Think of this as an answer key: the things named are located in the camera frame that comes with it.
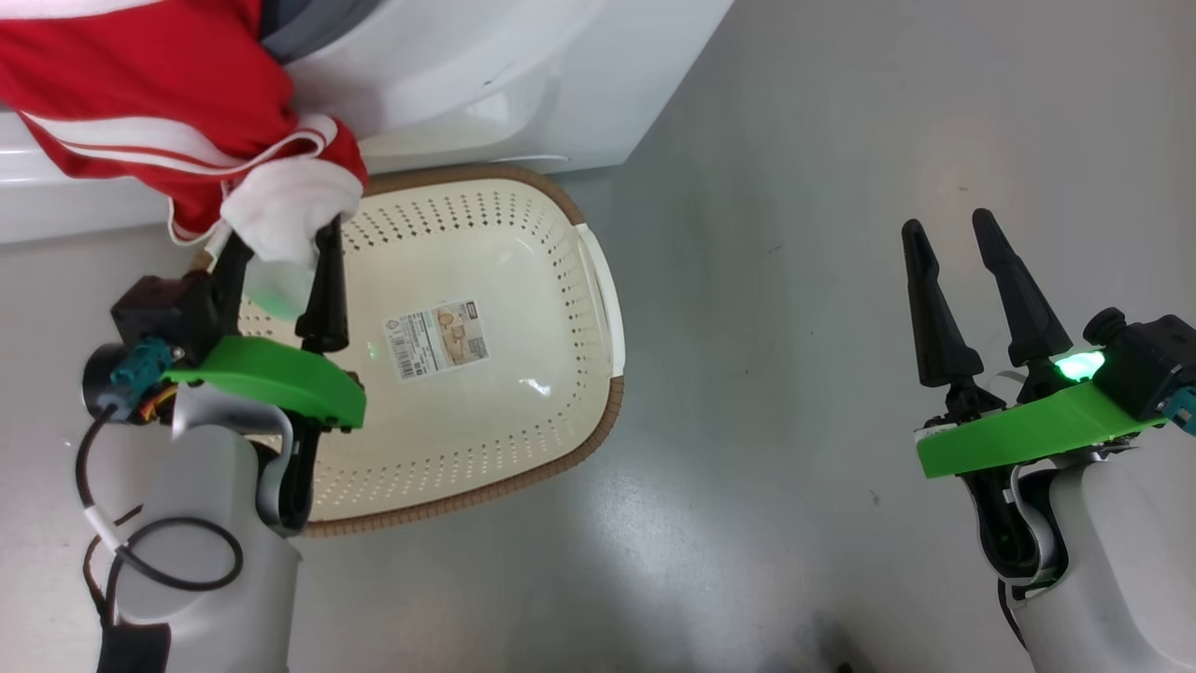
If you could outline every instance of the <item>washing machine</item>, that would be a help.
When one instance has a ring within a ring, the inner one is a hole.
[[[343,120],[372,173],[624,161],[732,0],[266,0],[294,105]],[[164,221],[129,178],[73,181],[0,109],[0,243]]]

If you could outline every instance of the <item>floor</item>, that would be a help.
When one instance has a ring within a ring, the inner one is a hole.
[[[917,386],[897,232],[922,218],[1007,398],[975,207],[1075,339],[1106,305],[1196,322],[1192,25],[1163,0],[740,0],[627,165],[560,177],[620,286],[615,434],[483,507],[301,540],[292,671],[1029,672],[966,492],[914,455],[942,392]],[[104,306],[185,256],[159,230],[0,247],[6,668],[94,661],[74,381]],[[134,504],[161,442],[105,434],[97,497]],[[1190,441],[1123,460],[1190,546]]]

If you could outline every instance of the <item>basket handle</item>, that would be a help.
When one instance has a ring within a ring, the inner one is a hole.
[[[593,275],[598,281],[598,302],[602,306],[606,319],[608,334],[604,342],[610,356],[611,379],[623,377],[623,367],[627,365],[627,343],[623,341],[623,313],[618,310],[618,293],[615,290],[615,279],[610,274],[610,265],[606,263],[606,255],[598,244],[598,238],[585,222],[574,227],[581,237],[581,257],[588,262]]]

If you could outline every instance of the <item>laundry basket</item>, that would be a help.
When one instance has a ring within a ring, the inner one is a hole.
[[[374,178],[343,226],[365,427],[325,435],[306,534],[478,504],[559,475],[606,439],[623,398],[610,269],[569,197],[512,166]],[[240,329],[299,345],[248,298]]]

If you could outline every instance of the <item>red jacket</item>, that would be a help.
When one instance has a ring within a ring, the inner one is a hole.
[[[293,160],[242,201],[310,194],[313,176],[360,197],[353,135],[289,109],[291,79],[258,44],[260,20],[261,0],[0,0],[0,100],[65,173],[130,175],[169,196],[179,241],[202,237],[225,196],[280,158]],[[269,219],[271,207],[237,209]]]

